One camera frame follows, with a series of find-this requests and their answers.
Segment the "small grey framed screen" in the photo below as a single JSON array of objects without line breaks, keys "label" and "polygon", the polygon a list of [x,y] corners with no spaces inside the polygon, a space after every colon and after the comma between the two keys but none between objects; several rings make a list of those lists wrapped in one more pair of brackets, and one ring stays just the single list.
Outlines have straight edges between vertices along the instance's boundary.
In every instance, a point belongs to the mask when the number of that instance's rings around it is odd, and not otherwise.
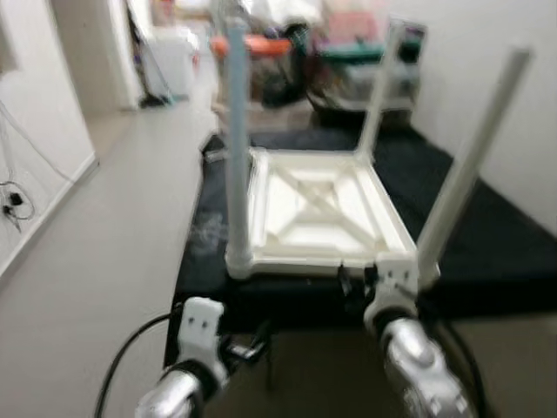
[{"label": "small grey framed screen", "polygon": [[400,21],[399,27],[401,28],[399,55],[413,56],[413,60],[417,60],[423,51],[428,27],[425,24],[402,23],[402,21]]}]

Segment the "pink plastic box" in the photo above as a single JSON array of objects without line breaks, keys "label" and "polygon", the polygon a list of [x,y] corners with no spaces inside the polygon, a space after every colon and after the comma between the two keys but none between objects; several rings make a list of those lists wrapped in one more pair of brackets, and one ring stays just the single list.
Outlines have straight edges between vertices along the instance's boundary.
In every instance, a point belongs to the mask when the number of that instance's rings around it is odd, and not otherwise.
[{"label": "pink plastic box", "polygon": [[379,13],[369,9],[331,10],[324,16],[322,37],[327,43],[378,43],[383,37]]}]

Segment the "white plastic children table top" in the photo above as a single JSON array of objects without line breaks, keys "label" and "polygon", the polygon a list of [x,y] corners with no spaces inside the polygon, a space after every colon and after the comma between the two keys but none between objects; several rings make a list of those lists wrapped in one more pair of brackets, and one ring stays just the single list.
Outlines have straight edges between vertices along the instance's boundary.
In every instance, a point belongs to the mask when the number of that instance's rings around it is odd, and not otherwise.
[{"label": "white plastic children table top", "polygon": [[417,243],[374,167],[355,152],[267,150],[267,240],[251,253],[261,274],[329,276],[338,266],[413,261]]}]

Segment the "clear plastic container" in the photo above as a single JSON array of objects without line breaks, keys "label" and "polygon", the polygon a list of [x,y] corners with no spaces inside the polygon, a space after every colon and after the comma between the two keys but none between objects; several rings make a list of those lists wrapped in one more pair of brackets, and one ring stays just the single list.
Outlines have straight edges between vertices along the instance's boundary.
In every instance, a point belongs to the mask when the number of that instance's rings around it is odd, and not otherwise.
[{"label": "clear plastic container", "polygon": [[[348,111],[364,111],[371,98],[378,75],[378,64],[343,66],[339,71],[339,92],[335,94],[339,108]],[[386,111],[412,109],[415,104],[415,96],[420,88],[420,66],[418,64],[395,64],[390,86],[383,109]]]}]

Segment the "floor mop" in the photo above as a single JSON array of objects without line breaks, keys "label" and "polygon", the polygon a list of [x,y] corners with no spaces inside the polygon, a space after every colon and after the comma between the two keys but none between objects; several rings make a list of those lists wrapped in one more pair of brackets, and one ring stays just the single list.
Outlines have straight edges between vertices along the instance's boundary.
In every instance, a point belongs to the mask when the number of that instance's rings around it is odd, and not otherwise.
[{"label": "floor mop", "polygon": [[172,96],[156,95],[151,90],[151,85],[146,79],[146,71],[144,71],[144,36],[142,29],[136,23],[136,18],[128,11],[129,31],[131,32],[132,47],[134,47],[134,64],[139,79],[139,86],[142,87],[143,96],[139,99],[139,108],[156,108],[172,106]]}]

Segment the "orange lidded storage box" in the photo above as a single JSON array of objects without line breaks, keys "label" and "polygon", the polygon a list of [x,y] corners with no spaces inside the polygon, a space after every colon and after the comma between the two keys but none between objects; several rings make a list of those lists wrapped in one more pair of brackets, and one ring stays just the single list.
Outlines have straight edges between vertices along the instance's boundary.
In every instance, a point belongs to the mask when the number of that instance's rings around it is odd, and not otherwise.
[{"label": "orange lidded storage box", "polygon": [[[208,41],[208,47],[218,65],[218,92],[214,100],[226,103],[227,94],[231,91],[231,87],[227,87],[225,64],[228,43],[225,37],[217,36]],[[250,33],[245,37],[245,47],[248,53],[245,75],[248,99],[261,101],[265,80],[268,76],[278,75],[276,60],[290,48],[290,43],[286,40]]]}]

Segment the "beige patterned box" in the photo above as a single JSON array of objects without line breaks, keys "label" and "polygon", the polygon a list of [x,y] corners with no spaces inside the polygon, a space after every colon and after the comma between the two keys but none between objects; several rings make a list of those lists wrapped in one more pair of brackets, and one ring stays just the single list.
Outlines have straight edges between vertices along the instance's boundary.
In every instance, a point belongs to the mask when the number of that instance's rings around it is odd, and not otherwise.
[{"label": "beige patterned box", "polygon": [[240,120],[246,131],[291,131],[310,127],[314,109],[307,100],[281,107],[267,107],[261,101],[248,101],[236,114],[224,101],[212,100],[211,111],[218,116],[218,126],[226,129]]}]

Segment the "black round basin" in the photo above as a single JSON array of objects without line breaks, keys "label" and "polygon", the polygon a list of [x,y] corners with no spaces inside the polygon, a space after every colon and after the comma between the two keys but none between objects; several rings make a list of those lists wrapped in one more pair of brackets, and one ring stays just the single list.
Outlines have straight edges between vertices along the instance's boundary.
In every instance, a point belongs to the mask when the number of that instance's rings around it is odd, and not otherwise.
[{"label": "black round basin", "polygon": [[[353,101],[308,91],[306,98],[313,109],[314,122],[319,126],[338,126],[354,129],[365,123],[366,101]],[[382,126],[397,128],[409,126],[413,115],[413,94],[397,94],[387,99],[382,109]]]}]

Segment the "green round lid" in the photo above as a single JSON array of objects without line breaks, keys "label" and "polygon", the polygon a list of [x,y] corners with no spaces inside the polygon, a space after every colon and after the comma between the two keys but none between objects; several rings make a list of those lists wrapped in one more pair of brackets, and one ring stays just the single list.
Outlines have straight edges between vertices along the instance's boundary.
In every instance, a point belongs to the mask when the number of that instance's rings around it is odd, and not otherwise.
[{"label": "green round lid", "polygon": [[[317,55],[325,60],[342,64],[374,64],[378,63],[385,52],[385,44],[339,44],[319,48]],[[422,51],[422,43],[403,41],[395,51],[397,59],[403,63],[414,63]]]}]

